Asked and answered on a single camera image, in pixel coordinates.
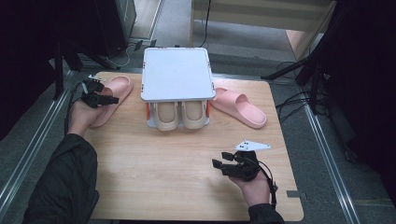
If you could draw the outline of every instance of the black sleeve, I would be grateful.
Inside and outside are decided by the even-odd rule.
[[[252,205],[248,209],[252,224],[281,224],[285,223],[282,216],[269,203]]]
[[[77,134],[68,134],[52,153],[35,185],[23,223],[87,223],[99,199],[97,156]]]

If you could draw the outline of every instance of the slipper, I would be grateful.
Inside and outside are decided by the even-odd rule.
[[[98,115],[95,122],[91,124],[91,127],[97,128],[104,125],[133,88],[134,83],[128,77],[113,77],[105,83],[101,94],[117,97],[119,98],[119,103],[116,105],[103,105],[104,111]]]
[[[254,129],[260,129],[267,121],[265,114],[251,104],[245,94],[237,91],[216,88],[216,96],[210,104]]]
[[[159,130],[174,130],[178,126],[177,102],[154,103],[154,117]]]
[[[184,127],[200,129],[206,122],[205,101],[184,101],[181,103],[181,119]]]

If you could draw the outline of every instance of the person's right hand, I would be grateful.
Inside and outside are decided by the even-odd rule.
[[[250,181],[235,177],[229,178],[242,190],[245,201],[249,207],[259,203],[270,202],[270,187],[262,171],[258,172],[257,176]]]

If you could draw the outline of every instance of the beige slipper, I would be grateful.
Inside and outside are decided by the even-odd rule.
[[[154,117],[159,130],[174,130],[178,126],[177,102],[154,103]]]
[[[184,127],[200,129],[206,123],[205,101],[184,101],[181,103],[181,118]]]

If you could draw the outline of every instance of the pink slipper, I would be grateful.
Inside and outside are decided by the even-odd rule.
[[[265,114],[251,104],[243,93],[216,88],[216,96],[210,104],[251,128],[260,129],[267,121]]]
[[[113,77],[106,82],[101,94],[120,98],[119,103],[116,105],[104,105],[104,111],[99,114],[95,122],[91,124],[91,127],[97,128],[104,125],[133,88],[134,83],[128,77]]]

